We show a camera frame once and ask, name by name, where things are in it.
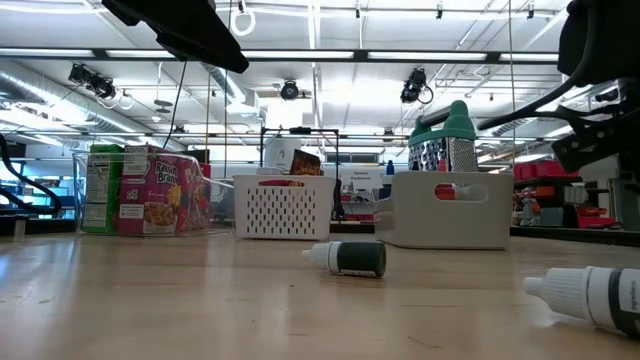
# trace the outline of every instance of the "cardboard box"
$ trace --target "cardboard box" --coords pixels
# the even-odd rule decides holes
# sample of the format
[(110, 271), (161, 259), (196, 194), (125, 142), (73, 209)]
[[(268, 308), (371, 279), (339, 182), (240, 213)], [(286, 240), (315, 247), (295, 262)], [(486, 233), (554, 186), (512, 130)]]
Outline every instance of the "cardboard box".
[(87, 190), (80, 228), (88, 233), (112, 234), (116, 230), (123, 149), (118, 145), (92, 145), (90, 152), (100, 155), (87, 158)]
[(206, 227), (209, 183), (192, 159), (155, 146), (126, 146), (118, 233), (173, 234)]

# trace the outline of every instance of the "white plastic basket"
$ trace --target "white plastic basket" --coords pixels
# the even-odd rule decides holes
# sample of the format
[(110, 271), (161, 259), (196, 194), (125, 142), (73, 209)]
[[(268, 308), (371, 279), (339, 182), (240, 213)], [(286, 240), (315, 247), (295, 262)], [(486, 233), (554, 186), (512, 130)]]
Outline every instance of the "white plastic basket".
[[(238, 175), (233, 177), (233, 182), (236, 235), (239, 238), (329, 238), (335, 179)], [(297, 182), (301, 186), (283, 185), (287, 182)]]

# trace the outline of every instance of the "table surface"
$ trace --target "table surface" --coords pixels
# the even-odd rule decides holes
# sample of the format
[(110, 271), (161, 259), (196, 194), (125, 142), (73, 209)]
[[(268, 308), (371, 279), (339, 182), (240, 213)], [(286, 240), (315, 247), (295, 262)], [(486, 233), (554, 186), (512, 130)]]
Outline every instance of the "table surface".
[(639, 267), (638, 249), (388, 247), (376, 280), (312, 268), (300, 256), (311, 245), (229, 234), (0, 244), (0, 359), (640, 358), (639, 342), (521, 291), (554, 266)]

